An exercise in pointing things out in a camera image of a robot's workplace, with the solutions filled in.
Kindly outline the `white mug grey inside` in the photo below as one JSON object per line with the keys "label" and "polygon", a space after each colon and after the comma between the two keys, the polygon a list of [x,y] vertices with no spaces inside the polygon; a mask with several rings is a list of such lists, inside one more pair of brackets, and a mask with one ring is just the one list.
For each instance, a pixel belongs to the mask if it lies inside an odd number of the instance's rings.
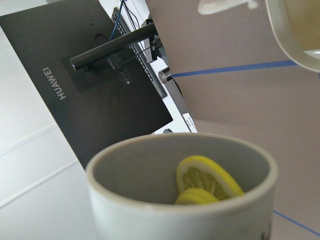
{"label": "white mug grey inside", "polygon": [[131,138],[86,167],[99,240],[267,240],[279,169],[260,147],[208,133]]}

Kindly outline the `black computer mouse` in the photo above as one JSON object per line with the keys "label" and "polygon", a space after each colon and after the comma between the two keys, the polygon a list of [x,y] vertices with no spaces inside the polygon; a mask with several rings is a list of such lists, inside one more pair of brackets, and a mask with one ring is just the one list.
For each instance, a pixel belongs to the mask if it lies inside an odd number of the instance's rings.
{"label": "black computer mouse", "polygon": [[163,134],[172,133],[173,131],[170,128],[166,128],[163,130]]}

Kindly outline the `black computer monitor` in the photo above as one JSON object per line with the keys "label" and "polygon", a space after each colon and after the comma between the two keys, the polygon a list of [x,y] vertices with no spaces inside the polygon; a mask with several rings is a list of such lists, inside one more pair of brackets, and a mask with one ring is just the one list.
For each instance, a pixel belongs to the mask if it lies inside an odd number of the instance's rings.
{"label": "black computer monitor", "polygon": [[83,167],[173,120],[130,48],[73,69],[70,58],[106,43],[114,27],[99,1],[61,0],[4,15],[0,25]]}

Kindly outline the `black monitor stand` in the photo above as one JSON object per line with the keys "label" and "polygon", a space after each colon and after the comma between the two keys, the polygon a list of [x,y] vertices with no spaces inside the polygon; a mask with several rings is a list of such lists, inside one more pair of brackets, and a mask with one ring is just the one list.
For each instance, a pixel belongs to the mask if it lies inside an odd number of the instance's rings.
{"label": "black monitor stand", "polygon": [[114,38],[115,31],[116,29],[112,31],[108,42],[71,57],[69,61],[73,69],[75,71],[87,69],[94,63],[103,59],[110,59],[111,56],[127,48],[132,48],[134,52],[132,59],[141,59],[146,67],[157,59],[162,59],[167,67],[157,72],[157,79],[168,91],[188,131],[196,133],[196,125],[183,98],[180,87],[171,74],[168,59],[154,23],[148,23],[137,30],[117,38]]}

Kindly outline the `cream plastic basket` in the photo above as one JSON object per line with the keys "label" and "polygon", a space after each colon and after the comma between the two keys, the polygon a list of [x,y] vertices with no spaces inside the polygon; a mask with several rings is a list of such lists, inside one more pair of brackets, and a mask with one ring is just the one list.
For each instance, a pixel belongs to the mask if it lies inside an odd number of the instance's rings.
{"label": "cream plastic basket", "polygon": [[282,51],[296,64],[320,71],[320,2],[267,0],[271,28]]}

